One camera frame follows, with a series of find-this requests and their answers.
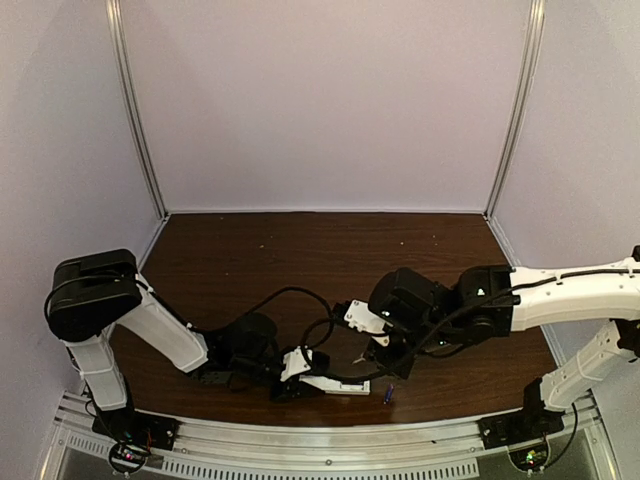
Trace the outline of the white remote control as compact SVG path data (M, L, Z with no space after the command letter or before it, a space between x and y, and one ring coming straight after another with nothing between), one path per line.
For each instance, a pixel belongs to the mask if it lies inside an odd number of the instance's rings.
M348 384L323 376L307 375L300 376L299 380L330 395L368 396L371 392L371 382L369 380L356 384Z

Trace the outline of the clear tester screwdriver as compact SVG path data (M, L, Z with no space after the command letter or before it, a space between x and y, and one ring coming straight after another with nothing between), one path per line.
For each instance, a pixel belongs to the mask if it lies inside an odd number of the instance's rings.
M365 353L362 353L357 358L355 358L351 362L351 364L352 365L356 365L356 364L359 364L359 363L362 363L362 362L367 362L367 361L368 361L367 355Z

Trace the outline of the purple battery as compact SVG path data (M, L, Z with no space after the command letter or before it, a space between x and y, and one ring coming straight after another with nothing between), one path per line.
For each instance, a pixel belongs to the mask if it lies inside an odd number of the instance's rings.
M389 384L383 397L383 403L385 405L389 405L391 403L394 390L395 386L393 384Z

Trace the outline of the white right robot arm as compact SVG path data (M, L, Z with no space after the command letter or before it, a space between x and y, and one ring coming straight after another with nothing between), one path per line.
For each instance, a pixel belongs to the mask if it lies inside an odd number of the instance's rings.
M567 410L584 391L639 356L639 254L559 270L477 266L447 288L409 269L386 274L349 325L373 336L375 359L396 368L419 345L469 346L545 325L602 319L595 337L525 390L530 414Z

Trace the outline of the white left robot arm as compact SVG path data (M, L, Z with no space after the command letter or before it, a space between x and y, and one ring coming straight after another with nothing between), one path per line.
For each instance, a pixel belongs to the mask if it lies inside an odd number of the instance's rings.
M275 325L256 310L214 330L186 322L139 273L127 249L59 263L44 315L102 411L132 402L112 348L116 328L133 333L182 374L204 384L246 376L273 385L303 371L294 355L278 350Z

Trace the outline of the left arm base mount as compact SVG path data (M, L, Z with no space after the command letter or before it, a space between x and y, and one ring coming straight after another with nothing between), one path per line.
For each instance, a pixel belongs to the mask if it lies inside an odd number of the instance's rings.
M107 461L116 475L129 478L153 456L153 449L171 451L180 422L172 417L143 413L131 399L123 408L103 410L90 398L86 412L93 417L92 431L114 441Z

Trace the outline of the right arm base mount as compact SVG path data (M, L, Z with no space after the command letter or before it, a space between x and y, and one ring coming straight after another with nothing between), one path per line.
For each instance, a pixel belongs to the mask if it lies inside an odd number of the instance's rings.
M524 389L521 409L477 421L486 450L509 447L509 459L519 471L542 473L553 464L548 436L564 429L563 413L548 410L541 396L542 379Z

